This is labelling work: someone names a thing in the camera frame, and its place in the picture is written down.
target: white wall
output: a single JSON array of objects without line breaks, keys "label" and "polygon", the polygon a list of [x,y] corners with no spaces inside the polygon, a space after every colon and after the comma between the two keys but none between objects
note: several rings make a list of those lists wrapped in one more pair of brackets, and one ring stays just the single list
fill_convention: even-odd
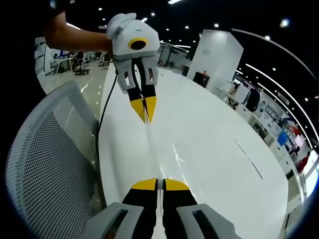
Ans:
[{"label": "white wall", "polygon": [[193,80],[196,72],[207,71],[210,80],[206,88],[214,93],[216,87],[231,82],[243,51],[230,32],[205,29],[187,77]]},{"label": "white wall", "polygon": [[35,72],[36,74],[40,74],[44,71],[44,57],[43,54],[45,52],[45,39],[44,37],[37,37],[34,41],[35,45],[37,45],[37,50],[34,52],[35,58]]},{"label": "white wall", "polygon": [[[160,47],[160,49],[158,50],[158,53],[160,54],[162,50],[162,46]],[[165,64],[168,56],[169,56],[169,50],[170,50],[170,46],[166,46],[164,48],[164,51],[160,57],[160,59],[163,61],[163,63]],[[182,65],[186,65],[189,66],[190,62],[189,60],[186,59],[187,53],[185,52],[179,52],[178,54],[175,53],[171,53],[170,57],[169,57],[169,61],[170,62],[174,62],[175,63],[175,67],[181,67]]]},{"label": "white wall", "polygon": [[191,65],[191,60],[185,59],[184,66],[190,67],[190,65]]},{"label": "white wall", "polygon": [[53,69],[51,69],[51,64],[50,64],[50,60],[52,60],[52,56],[54,54],[58,54],[60,55],[60,50],[56,50],[56,49],[51,49],[50,47],[48,47],[46,45],[46,51],[45,51],[45,66],[44,66],[44,71],[46,74],[50,73]]},{"label": "white wall", "polygon": [[270,96],[268,96],[264,91],[260,92],[260,102],[265,101],[266,106],[270,105],[281,117],[282,114],[286,114],[286,111],[279,105],[276,101],[274,101]]}]

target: white table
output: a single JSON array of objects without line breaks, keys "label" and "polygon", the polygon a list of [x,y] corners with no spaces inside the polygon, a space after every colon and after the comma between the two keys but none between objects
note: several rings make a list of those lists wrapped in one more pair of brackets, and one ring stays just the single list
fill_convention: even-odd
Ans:
[{"label": "white table", "polygon": [[59,67],[60,67],[60,64],[61,64],[61,62],[63,62],[63,61],[69,61],[69,64],[70,64],[70,70],[72,71],[72,59],[74,58],[74,56],[72,56],[72,57],[67,57],[67,58],[62,58],[62,59],[59,59],[59,60],[57,60],[56,61],[56,63],[58,63],[58,66],[57,66],[57,68],[56,68],[56,74],[58,74],[58,72],[59,72]]},{"label": "white table", "polygon": [[[159,72],[151,124],[142,122],[117,83],[110,97],[99,135],[107,204],[121,202],[140,180],[172,178],[231,221],[243,239],[277,239],[288,182],[269,148],[209,91],[169,70]],[[110,64],[101,111],[114,78]],[[153,238],[165,238],[163,230],[156,226]]]},{"label": "white table", "polygon": [[266,122],[264,122],[264,120],[261,120],[260,117],[258,117],[255,113],[250,112],[242,103],[240,103],[238,100],[236,100],[231,94],[229,94],[228,92],[226,92],[225,90],[221,89],[221,88],[217,88],[219,91],[221,91],[223,94],[226,95],[226,97],[231,98],[232,100],[236,101],[240,106],[242,106],[243,108],[246,109],[247,113],[250,115],[248,123],[253,126],[253,123],[255,121],[258,121],[259,124],[262,125],[263,128],[265,128],[268,132],[266,137],[272,138],[272,140],[270,140],[270,143],[268,142],[267,145],[269,146],[270,150],[273,152],[274,156],[276,157],[276,151],[277,148],[284,153],[284,155],[281,158],[278,158],[278,163],[280,164],[283,172],[286,174],[288,173],[290,170],[293,171],[294,176],[296,178],[297,181],[297,186],[298,186],[298,190],[299,190],[299,195],[298,195],[298,203],[296,204],[294,202],[288,202],[288,206],[287,206],[287,212],[286,214],[290,213],[293,209],[296,208],[296,206],[299,206],[300,204],[304,203],[304,200],[306,199],[306,197],[304,196],[304,187],[302,184],[302,181],[300,179],[300,175],[296,169],[296,166],[292,160],[292,158],[289,155],[289,152],[285,149],[284,146],[280,146],[277,142],[278,137],[274,136],[274,134],[272,133],[271,128],[268,126],[268,124]]}]

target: ceiling light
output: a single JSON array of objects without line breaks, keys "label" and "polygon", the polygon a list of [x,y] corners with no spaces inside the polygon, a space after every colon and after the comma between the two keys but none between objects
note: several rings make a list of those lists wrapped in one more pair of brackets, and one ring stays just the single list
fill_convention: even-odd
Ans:
[{"label": "ceiling light", "polygon": [[181,0],[170,0],[168,3],[169,4],[174,4],[174,3],[179,2],[179,1],[181,1]]},{"label": "ceiling light", "polygon": [[280,23],[280,27],[286,27],[289,25],[289,20],[287,18],[283,19]]},{"label": "ceiling light", "polygon": [[268,90],[266,87],[264,87],[260,83],[257,83],[257,84],[260,85],[262,88],[264,88],[266,91],[268,91],[269,94],[271,94],[280,104],[282,104],[283,107],[292,115],[292,117],[295,119],[295,121],[300,125],[300,128],[304,132],[304,135],[306,136],[306,138],[307,138],[307,140],[309,142],[310,148],[312,149],[313,145],[311,144],[311,142],[310,142],[310,140],[308,138],[308,135],[306,134],[306,132],[305,132],[304,128],[302,127],[302,125],[300,124],[300,122],[297,120],[297,118],[294,116],[294,114],[290,111],[290,109],[281,100],[279,100],[279,98],[277,96],[275,96],[270,90]]},{"label": "ceiling light", "polygon": [[70,23],[66,23],[68,26],[71,26],[71,27],[73,27],[73,28],[76,28],[76,29],[78,29],[78,30],[81,30],[80,28],[78,28],[77,26],[74,26],[74,25],[72,25],[72,24],[70,24]]},{"label": "ceiling light", "polygon": [[191,46],[176,45],[177,47],[191,48]]},{"label": "ceiling light", "polygon": [[307,113],[305,112],[305,110],[304,110],[304,109],[301,107],[301,105],[298,103],[298,101],[297,101],[284,87],[282,87],[282,86],[281,86],[280,84],[278,84],[275,80],[273,80],[272,78],[270,78],[269,76],[267,76],[265,73],[263,73],[262,71],[256,69],[255,67],[253,67],[253,66],[251,66],[251,65],[246,64],[246,66],[248,66],[248,67],[254,69],[255,71],[257,71],[257,72],[259,72],[260,74],[262,74],[262,75],[264,75],[265,77],[267,77],[269,80],[271,80],[273,83],[275,83],[280,89],[282,89],[282,90],[296,103],[296,105],[299,107],[299,109],[300,109],[300,110],[304,113],[304,115],[306,116],[306,118],[307,118],[309,124],[311,125],[311,127],[312,127],[313,130],[314,130],[314,133],[315,133],[315,135],[316,135],[317,141],[319,141],[319,136],[318,136],[318,133],[317,133],[317,131],[316,131],[316,129],[315,129],[314,124],[313,124],[312,121],[310,120],[310,118],[309,118],[309,116],[307,115]]}]

